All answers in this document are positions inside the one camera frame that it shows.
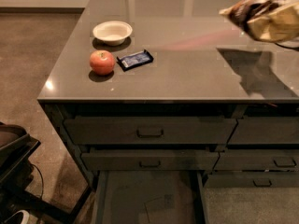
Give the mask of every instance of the drawer handle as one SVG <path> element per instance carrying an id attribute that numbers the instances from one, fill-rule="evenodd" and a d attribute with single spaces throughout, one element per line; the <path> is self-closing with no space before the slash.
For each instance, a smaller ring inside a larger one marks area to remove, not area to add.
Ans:
<path id="1" fill-rule="evenodd" d="M 136 131 L 138 138 L 161 138 L 164 135 L 164 130 L 160 130 L 158 134 L 142 134 L 139 130 Z"/>
<path id="2" fill-rule="evenodd" d="M 140 168 L 159 168 L 161 166 L 161 162 L 158 161 L 157 164 L 142 164 L 142 161 L 139 162 Z"/>
<path id="3" fill-rule="evenodd" d="M 294 168 L 297 166 L 297 163 L 294 159 L 292 159 L 292 164 L 279 164 L 277 161 L 273 160 L 274 164 L 277 168 Z"/>
<path id="4" fill-rule="evenodd" d="M 272 182 L 271 180 L 268 180 L 268 183 L 265 183 L 265 182 L 256 182 L 255 180 L 253 180 L 253 184 L 255 187 L 257 188 L 269 188 L 272 186 Z"/>

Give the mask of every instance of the bag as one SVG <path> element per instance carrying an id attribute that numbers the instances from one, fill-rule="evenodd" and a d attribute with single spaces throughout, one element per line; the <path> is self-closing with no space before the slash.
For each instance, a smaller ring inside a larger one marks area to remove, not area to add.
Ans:
<path id="1" fill-rule="evenodd" d="M 0 122 L 0 166 L 28 141 L 30 141 L 30 135 L 23 127 Z"/>
<path id="2" fill-rule="evenodd" d="M 220 14 L 254 40 L 276 43 L 299 36 L 298 1 L 241 0 Z"/>

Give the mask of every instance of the drawer front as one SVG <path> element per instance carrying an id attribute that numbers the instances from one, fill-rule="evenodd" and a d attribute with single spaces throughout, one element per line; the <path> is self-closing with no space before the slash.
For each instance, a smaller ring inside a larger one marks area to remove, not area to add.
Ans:
<path id="1" fill-rule="evenodd" d="M 205 188 L 296 188 L 296 172 L 221 172 L 205 177 Z"/>
<path id="2" fill-rule="evenodd" d="M 74 144 L 223 144 L 234 119 L 197 117 L 100 117 L 64 121 Z"/>
<path id="3" fill-rule="evenodd" d="M 296 150 L 228 150 L 220 153 L 215 170 L 299 170 Z"/>
<path id="4" fill-rule="evenodd" d="M 299 118 L 244 118 L 232 135 L 228 147 L 237 145 L 297 145 Z"/>
<path id="5" fill-rule="evenodd" d="M 212 170 L 218 153 L 203 150 L 100 150 L 83 153 L 88 170 Z"/>

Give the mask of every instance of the cable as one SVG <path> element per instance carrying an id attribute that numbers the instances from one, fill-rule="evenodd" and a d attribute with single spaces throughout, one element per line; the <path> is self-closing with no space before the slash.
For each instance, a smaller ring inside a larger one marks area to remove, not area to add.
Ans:
<path id="1" fill-rule="evenodd" d="M 41 194 L 39 196 L 39 199 L 42 200 L 43 195 L 44 195 L 44 177 L 43 177 L 43 175 L 41 174 L 39 168 L 37 168 L 36 165 L 34 165 L 32 163 L 31 163 L 31 165 L 33 165 L 37 169 L 37 171 L 39 172 L 39 175 L 40 175 L 40 179 L 41 179 Z"/>
<path id="2" fill-rule="evenodd" d="M 2 215 L 2 213 L 0 212 L 0 224 L 4 224 L 4 221 L 3 221 L 3 215 Z"/>

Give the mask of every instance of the drawer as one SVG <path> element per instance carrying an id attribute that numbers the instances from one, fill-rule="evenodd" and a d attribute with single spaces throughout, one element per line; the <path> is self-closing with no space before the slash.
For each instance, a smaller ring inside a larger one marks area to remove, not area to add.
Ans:
<path id="1" fill-rule="evenodd" d="M 234 119 L 198 117 L 77 117 L 64 126 L 77 145 L 198 145 L 226 143 Z"/>
<path id="2" fill-rule="evenodd" d="M 299 118 L 255 117 L 238 120 L 228 147 L 297 146 L 299 147 Z"/>
<path id="3" fill-rule="evenodd" d="M 196 206 L 201 202 L 198 192 L 191 182 L 188 172 L 103 172 L 92 224 L 205 223 L 203 210 Z"/>
<path id="4" fill-rule="evenodd" d="M 298 170 L 298 150 L 227 150 L 215 170 Z"/>
<path id="5" fill-rule="evenodd" d="M 219 154 L 204 150 L 94 150 L 81 158 L 88 170 L 212 170 Z"/>
<path id="6" fill-rule="evenodd" d="M 215 172 L 203 177 L 205 188 L 296 188 L 297 172 Z"/>

